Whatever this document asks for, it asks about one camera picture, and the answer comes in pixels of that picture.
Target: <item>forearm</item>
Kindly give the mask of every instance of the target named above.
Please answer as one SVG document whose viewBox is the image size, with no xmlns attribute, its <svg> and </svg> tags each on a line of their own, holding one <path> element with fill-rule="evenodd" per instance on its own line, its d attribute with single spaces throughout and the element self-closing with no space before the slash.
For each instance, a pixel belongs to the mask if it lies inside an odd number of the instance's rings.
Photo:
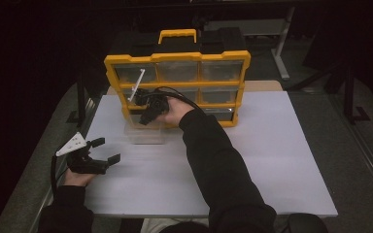
<svg viewBox="0 0 373 233">
<path fill-rule="evenodd" d="M 91 232 L 93 212 L 84 206 L 84 186 L 61 186 L 42 210 L 38 232 Z"/>
<path fill-rule="evenodd" d="M 245 212 L 248 217 L 258 220 L 262 218 L 257 227 L 272 226 L 275 211 L 264 204 L 241 154 L 232 147 L 216 119 L 192 111 L 184 116 L 180 127 L 184 130 L 192 172 L 211 209 L 210 226 L 217 228 L 220 221 L 233 223 L 237 220 L 234 219 L 235 212 Z"/>
</svg>

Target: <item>handle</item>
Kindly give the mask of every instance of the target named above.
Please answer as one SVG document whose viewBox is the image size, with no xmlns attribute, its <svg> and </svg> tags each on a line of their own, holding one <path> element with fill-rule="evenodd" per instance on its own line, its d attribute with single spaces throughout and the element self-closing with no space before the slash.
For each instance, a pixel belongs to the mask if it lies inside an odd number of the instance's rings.
<svg viewBox="0 0 373 233">
<path fill-rule="evenodd" d="M 158 43 L 161 44 L 164 37 L 184 37 L 193 36 L 193 43 L 196 43 L 196 30 L 195 29 L 177 29 L 177 30 L 162 30 L 159 34 Z"/>
</svg>

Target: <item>white tabletop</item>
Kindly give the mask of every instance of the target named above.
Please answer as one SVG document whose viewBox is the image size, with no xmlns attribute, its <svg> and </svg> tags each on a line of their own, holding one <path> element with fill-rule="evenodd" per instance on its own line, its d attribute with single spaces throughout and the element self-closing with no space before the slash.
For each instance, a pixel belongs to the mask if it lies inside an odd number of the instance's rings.
<svg viewBox="0 0 373 233">
<path fill-rule="evenodd" d="M 99 215 L 207 216 L 181 130 L 168 130 L 164 145 L 131 145 L 120 108 L 117 96 L 103 96 L 86 136 L 106 139 L 91 150 L 92 158 L 106 160 L 120 153 L 121 162 L 91 183 L 85 204 Z M 238 125 L 225 131 L 264 201 L 279 215 L 337 216 L 287 93 L 245 92 L 238 113 Z"/>
</svg>

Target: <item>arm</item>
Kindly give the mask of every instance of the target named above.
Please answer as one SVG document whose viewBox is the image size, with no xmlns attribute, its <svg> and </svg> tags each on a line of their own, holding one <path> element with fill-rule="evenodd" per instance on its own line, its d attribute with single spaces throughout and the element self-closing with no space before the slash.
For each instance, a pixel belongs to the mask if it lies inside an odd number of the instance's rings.
<svg viewBox="0 0 373 233">
<path fill-rule="evenodd" d="M 184 131 L 187 159 L 210 207 L 212 231 L 273 232 L 275 211 L 264 203 L 241 154 L 232 147 L 215 117 L 191 108 L 183 110 L 184 103 L 178 101 L 168 103 L 170 112 L 165 119 Z"/>
<path fill-rule="evenodd" d="M 85 186 L 95 177 L 69 169 L 50 206 L 42 210 L 38 232 L 91 232 L 93 212 L 84 206 Z"/>
</svg>

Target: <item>black long-sleeve shirt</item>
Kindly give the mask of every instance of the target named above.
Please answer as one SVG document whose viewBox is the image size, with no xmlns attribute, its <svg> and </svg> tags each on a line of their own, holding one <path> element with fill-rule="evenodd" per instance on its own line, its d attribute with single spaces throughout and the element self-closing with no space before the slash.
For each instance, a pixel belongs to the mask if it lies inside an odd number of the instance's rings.
<svg viewBox="0 0 373 233">
<path fill-rule="evenodd" d="M 208 232 L 274 232 L 276 212 L 264 203 L 241 154 L 215 117 L 193 110 L 181 119 L 180 128 L 188 162 L 210 207 Z M 83 187 L 62 186 L 53 204 L 43 210 L 39 232 L 90 232 L 93 213 L 84 207 L 84 197 Z M 162 232 L 181 227 L 193 228 L 181 223 Z"/>
</svg>

